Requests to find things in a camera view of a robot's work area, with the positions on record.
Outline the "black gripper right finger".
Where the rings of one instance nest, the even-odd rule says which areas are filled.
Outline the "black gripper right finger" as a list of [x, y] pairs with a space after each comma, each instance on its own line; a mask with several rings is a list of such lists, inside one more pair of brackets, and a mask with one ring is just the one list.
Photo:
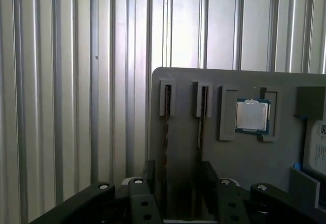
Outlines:
[[208, 161], [201, 162], [201, 195], [218, 223], [325, 223], [325, 212], [273, 185], [257, 183], [245, 190], [219, 178]]

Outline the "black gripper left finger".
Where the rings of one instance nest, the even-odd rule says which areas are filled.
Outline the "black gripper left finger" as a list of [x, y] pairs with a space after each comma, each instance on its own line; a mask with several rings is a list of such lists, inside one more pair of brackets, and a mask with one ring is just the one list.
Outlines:
[[141, 177], [116, 188], [91, 184], [42, 214], [33, 223], [162, 223], [154, 196], [155, 162], [145, 162]]

